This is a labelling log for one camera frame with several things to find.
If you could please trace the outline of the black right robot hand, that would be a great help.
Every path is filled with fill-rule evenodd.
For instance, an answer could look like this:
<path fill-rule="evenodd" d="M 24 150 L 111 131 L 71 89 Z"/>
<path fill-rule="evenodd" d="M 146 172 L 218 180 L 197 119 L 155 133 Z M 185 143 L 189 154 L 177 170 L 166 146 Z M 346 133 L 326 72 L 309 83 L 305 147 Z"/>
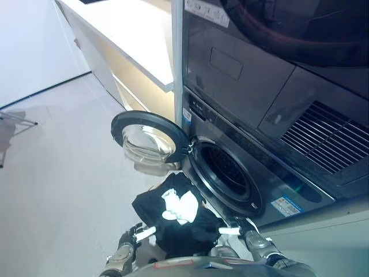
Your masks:
<path fill-rule="evenodd" d="M 247 234 L 259 234 L 258 227 L 250 218 L 236 217 L 236 226 L 234 227 L 219 227 L 218 232 L 226 235 L 237 235 L 245 238 Z"/>

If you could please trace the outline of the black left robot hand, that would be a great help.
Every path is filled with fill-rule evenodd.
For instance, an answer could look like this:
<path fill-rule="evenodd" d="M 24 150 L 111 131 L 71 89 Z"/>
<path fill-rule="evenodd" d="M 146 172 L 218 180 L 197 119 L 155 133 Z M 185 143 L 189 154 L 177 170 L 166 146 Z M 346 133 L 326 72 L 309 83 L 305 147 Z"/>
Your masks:
<path fill-rule="evenodd" d="M 156 226 L 144 227 L 142 223 L 137 223 L 129 229 L 126 241 L 137 244 L 151 235 L 154 235 L 156 231 Z"/>

